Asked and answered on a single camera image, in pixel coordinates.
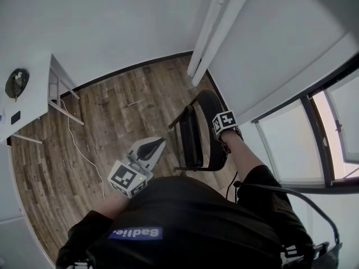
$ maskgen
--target chair backrest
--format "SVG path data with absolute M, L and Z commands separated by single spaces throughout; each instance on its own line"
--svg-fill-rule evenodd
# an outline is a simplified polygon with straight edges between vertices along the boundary
M 192 105 L 185 107 L 179 124 L 186 167 L 202 168 L 203 150 L 201 132 L 197 114 Z
M 208 171 L 217 171 L 224 167 L 228 157 L 228 154 L 222 148 L 222 144 L 215 139 L 212 123 L 214 117 L 223 112 L 222 104 L 217 95 L 210 90 L 200 91 L 196 97 L 196 101 L 201 106 L 209 130 L 210 157 Z

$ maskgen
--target black cable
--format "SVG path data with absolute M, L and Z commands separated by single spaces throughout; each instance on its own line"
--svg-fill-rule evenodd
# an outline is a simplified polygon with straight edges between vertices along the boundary
M 227 187 L 227 192 L 226 192 L 226 194 L 225 194 L 225 198 L 226 198 L 226 199 L 228 199 L 229 188 L 231 187 L 231 185 L 233 184 L 234 180 L 236 179 L 237 174 L 238 174 L 238 172 L 236 172 L 236 175 L 234 176 L 232 182 L 231 182 L 231 183 L 229 184 L 229 186 Z
M 281 188 L 281 187 L 273 187 L 273 186 L 267 186 L 267 185 L 261 185 L 261 184 L 248 184 L 248 183 L 243 184 L 238 181 L 234 184 L 235 187 L 239 187 L 241 185 L 244 185 L 247 187 L 260 187 L 260 188 L 263 188 L 263 189 L 266 189 L 269 191 L 287 193 L 287 194 L 291 194 L 296 197 L 299 197 L 300 199 L 307 202 L 321 217 L 323 217 L 330 224 L 330 226 L 332 227 L 332 229 L 334 231 L 335 243 L 336 243 L 336 245 L 340 244 L 339 231 L 338 231 L 337 226 L 333 222 L 333 220 L 330 219 L 330 217 L 327 214 L 325 214 L 325 212 L 322 209 L 320 209 L 320 207 L 318 205 L 316 205 L 312 200 L 310 200 L 305 195 L 302 195 L 301 193 L 293 191 L 291 189 L 286 189 L 286 188 Z

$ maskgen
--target white cable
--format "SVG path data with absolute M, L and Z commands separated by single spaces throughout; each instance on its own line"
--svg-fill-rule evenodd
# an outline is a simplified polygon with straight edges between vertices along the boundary
M 61 102 L 63 102 L 63 106 L 64 106 L 65 110 L 68 112 L 68 110 L 67 110 L 67 108 L 66 108 L 66 105 L 65 105 L 65 102 L 64 102 L 63 100 L 61 100 Z M 72 136 L 73 144 L 75 145 L 75 147 L 76 147 L 77 150 L 79 151 L 80 155 L 82 155 L 82 157 L 83 157 L 85 160 L 87 160 L 90 164 L 92 164 L 92 165 L 96 168 L 96 171 L 97 171 L 97 173 L 98 173 L 100 179 L 102 180 L 102 196 L 103 196 L 103 198 L 105 199 L 105 190 L 104 190 L 104 188 L 103 188 L 104 181 L 103 181 L 103 179 L 102 179 L 102 177 L 101 177 L 101 174 L 100 174 L 100 172 L 99 172 L 99 169 L 97 168 L 97 166 L 96 166 L 94 163 L 92 163 L 91 161 L 89 161 L 89 160 L 86 158 L 86 156 L 84 156 L 84 155 L 82 154 L 82 152 L 80 151 L 80 149 L 77 147 L 77 145 L 76 145 L 76 143 L 75 143 L 75 138 L 73 137 L 73 134 L 72 134 L 72 132 L 71 132 L 71 130 L 70 130 L 70 118 L 69 118 L 69 117 L 67 117 L 67 125 L 68 125 L 68 131 L 70 132 L 70 134 L 71 134 L 71 136 Z

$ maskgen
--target white desk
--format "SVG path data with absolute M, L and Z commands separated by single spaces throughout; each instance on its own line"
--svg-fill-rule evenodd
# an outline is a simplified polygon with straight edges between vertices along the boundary
M 21 65 L 21 68 L 27 69 L 30 74 L 29 82 L 16 101 L 15 99 L 10 99 L 6 93 L 3 93 L 2 95 L 0 114 L 3 118 L 0 122 L 0 142 L 6 140 L 11 135 L 14 135 L 30 141 L 42 143 L 41 141 L 19 136 L 15 133 L 22 127 L 47 113 L 49 104 L 71 119 L 82 125 L 84 124 L 81 120 L 68 114 L 61 108 L 58 92 L 57 96 L 54 97 L 54 99 L 57 100 L 57 104 L 51 101 L 52 98 L 49 98 L 49 79 L 50 75 L 54 75 L 54 77 L 57 78 L 57 84 L 59 84 L 59 82 L 63 83 L 77 99 L 80 99 L 68 86 L 66 81 L 61 78 L 65 77 L 68 79 L 68 76 L 52 54 L 38 60 L 36 63 Z M 16 123 L 11 124 L 11 117 L 17 112 L 21 113 L 21 117 Z

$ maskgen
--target desk leg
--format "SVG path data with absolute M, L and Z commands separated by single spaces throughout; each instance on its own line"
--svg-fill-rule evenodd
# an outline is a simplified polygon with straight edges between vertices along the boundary
M 53 106 L 55 109 L 57 109 L 59 112 L 63 113 L 64 115 L 68 116 L 70 119 L 73 119 L 75 122 L 79 123 L 80 125 L 84 125 L 85 123 L 76 117 L 74 117 L 72 114 L 69 114 L 67 111 L 65 111 L 63 108 L 55 104 L 53 101 L 49 100 L 49 105 Z
M 60 98 L 60 78 L 56 79 L 56 102 L 58 106 L 61 106 L 61 98 Z
M 22 138 L 23 140 L 27 140 L 27 141 L 32 141 L 32 142 L 36 142 L 36 143 L 39 143 L 39 144 L 43 144 L 42 141 L 39 141 L 39 140 L 35 140 L 34 138 L 31 138 L 31 137 L 24 137 L 24 136 L 20 136 L 19 134 L 13 134 L 14 137 L 18 137 L 18 138 Z
M 79 100 L 80 97 L 71 89 L 71 87 L 67 84 L 67 82 L 63 79 L 61 79 L 61 77 L 54 71 L 53 68 L 50 68 L 51 71 L 53 72 L 53 74 L 57 77 L 58 81 L 60 81 L 61 84 L 63 84 L 65 86 L 66 89 L 68 89 L 70 91 L 70 93 L 77 99 Z

